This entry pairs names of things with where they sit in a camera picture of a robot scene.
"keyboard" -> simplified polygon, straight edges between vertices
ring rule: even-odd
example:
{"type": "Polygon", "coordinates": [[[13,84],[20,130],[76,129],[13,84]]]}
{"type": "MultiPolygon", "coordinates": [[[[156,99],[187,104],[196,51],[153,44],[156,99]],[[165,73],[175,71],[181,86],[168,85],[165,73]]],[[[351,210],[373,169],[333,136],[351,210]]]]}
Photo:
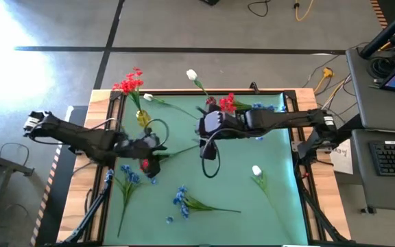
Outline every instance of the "keyboard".
{"type": "Polygon", "coordinates": [[[369,144],[377,174],[395,176],[395,144],[385,144],[385,142],[369,144]]]}

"green tabletop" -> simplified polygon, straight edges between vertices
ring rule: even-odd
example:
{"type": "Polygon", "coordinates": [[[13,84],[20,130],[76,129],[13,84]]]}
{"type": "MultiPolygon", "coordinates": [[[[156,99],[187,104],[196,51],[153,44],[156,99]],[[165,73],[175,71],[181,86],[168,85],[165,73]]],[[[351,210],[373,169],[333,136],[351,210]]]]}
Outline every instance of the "green tabletop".
{"type": "MultiPolygon", "coordinates": [[[[202,115],[195,109],[205,105],[203,95],[164,95],[159,98],[180,106],[196,117],[202,115]]],[[[284,106],[283,94],[236,95],[247,104],[262,102],[284,106]]],[[[197,143],[197,120],[175,108],[148,102],[141,98],[141,107],[152,119],[167,122],[170,135],[165,144],[166,153],[174,153],[197,143]]],[[[136,122],[136,106],[126,100],[123,127],[133,138],[142,131],[136,122]]],[[[165,127],[154,122],[155,133],[165,138],[165,127]]],[[[123,226],[117,237],[123,195],[114,184],[108,208],[105,245],[307,245],[307,234],[298,194],[288,130],[273,130],[262,141],[254,138],[217,141],[222,160],[219,174],[206,178],[202,173],[199,148],[183,152],[161,164],[157,183],[142,176],[140,186],[130,198],[125,210],[123,226]],[[252,166],[258,165],[267,176],[270,202],[259,186],[251,179],[252,166]],[[241,213],[205,211],[191,213],[189,219],[180,214],[173,199],[179,186],[187,186],[189,193],[212,207],[239,210],[241,213]],[[174,221],[166,223],[166,217],[174,221]]],[[[115,176],[123,180],[120,165],[130,165],[139,171],[138,161],[129,158],[117,160],[115,176]]],[[[209,174],[217,161],[206,161],[209,174]]]]}

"white tulip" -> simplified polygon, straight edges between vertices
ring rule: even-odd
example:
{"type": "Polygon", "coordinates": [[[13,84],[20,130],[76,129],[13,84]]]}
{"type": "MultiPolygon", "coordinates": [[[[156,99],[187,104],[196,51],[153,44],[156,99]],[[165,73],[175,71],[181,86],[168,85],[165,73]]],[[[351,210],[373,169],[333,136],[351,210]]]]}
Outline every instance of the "white tulip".
{"type": "Polygon", "coordinates": [[[192,69],[189,69],[188,71],[187,71],[187,76],[189,77],[189,79],[190,80],[192,80],[192,81],[194,81],[194,80],[196,80],[198,77],[198,75],[197,75],[197,73],[194,71],[194,70],[192,70],[192,69]]]}
{"type": "Polygon", "coordinates": [[[143,98],[144,98],[145,100],[147,100],[147,101],[151,101],[151,100],[154,98],[154,96],[151,95],[151,94],[149,94],[149,93],[145,93],[144,96],[143,96],[143,98]]]}
{"type": "Polygon", "coordinates": [[[260,176],[261,175],[260,167],[258,165],[253,166],[252,173],[254,173],[255,176],[260,176]]]}

